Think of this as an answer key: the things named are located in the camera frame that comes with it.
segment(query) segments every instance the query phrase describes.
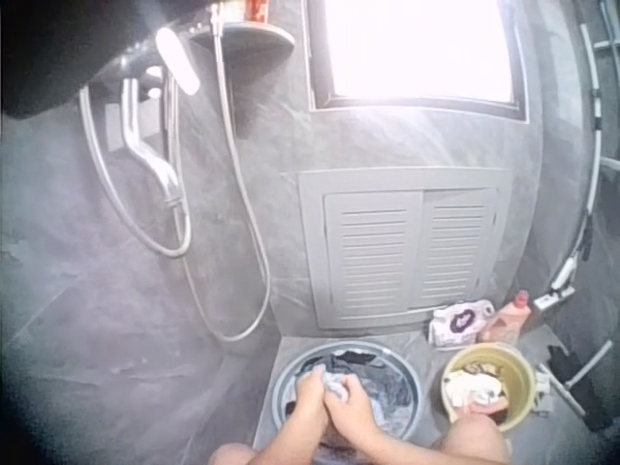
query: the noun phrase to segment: shower head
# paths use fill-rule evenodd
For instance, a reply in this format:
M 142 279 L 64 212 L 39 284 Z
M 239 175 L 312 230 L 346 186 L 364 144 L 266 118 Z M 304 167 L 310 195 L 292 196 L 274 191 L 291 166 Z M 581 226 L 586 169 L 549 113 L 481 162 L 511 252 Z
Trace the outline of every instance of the shower head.
M 155 44 L 178 86 L 187 95 L 196 94 L 201 87 L 201 81 L 192 67 L 183 44 L 174 31 L 168 27 L 162 27 L 155 34 Z

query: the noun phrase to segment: bottle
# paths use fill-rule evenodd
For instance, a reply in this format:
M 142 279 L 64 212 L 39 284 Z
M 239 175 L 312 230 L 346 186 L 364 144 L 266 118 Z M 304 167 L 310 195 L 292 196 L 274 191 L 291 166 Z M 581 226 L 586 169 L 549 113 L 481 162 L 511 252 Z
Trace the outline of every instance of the bottle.
M 267 22 L 268 0 L 247 0 L 246 19 L 248 21 Z
M 506 342 L 516 344 L 519 333 L 532 309 L 528 305 L 530 296 L 526 291 L 519 291 L 514 300 L 502 308 L 489 320 L 480 332 L 481 342 Z

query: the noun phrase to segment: package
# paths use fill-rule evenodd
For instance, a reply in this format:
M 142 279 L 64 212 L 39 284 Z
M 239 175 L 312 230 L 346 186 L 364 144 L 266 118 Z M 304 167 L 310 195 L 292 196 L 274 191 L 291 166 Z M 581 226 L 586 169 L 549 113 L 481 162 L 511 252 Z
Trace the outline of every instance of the package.
M 428 329 L 428 342 L 440 350 L 455 350 L 472 345 L 478 333 L 495 315 L 488 300 L 456 303 L 435 310 Z

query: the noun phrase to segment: window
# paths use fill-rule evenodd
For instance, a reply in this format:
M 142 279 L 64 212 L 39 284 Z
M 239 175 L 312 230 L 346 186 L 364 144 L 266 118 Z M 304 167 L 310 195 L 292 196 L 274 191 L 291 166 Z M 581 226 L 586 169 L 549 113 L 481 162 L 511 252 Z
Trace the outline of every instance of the window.
M 412 105 L 523 119 L 505 0 L 306 0 L 316 109 Z

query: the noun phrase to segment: shower faucet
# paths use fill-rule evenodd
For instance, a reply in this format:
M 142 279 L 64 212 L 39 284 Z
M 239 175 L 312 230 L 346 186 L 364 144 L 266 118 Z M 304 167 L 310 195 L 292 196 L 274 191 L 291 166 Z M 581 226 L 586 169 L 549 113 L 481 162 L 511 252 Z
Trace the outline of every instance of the shower faucet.
M 124 78 L 121 91 L 120 119 L 123 140 L 139 162 L 155 175 L 164 193 L 165 201 L 177 204 L 181 201 L 181 187 L 172 166 L 160 157 L 155 149 L 140 138 L 138 123 L 139 82 L 135 78 Z

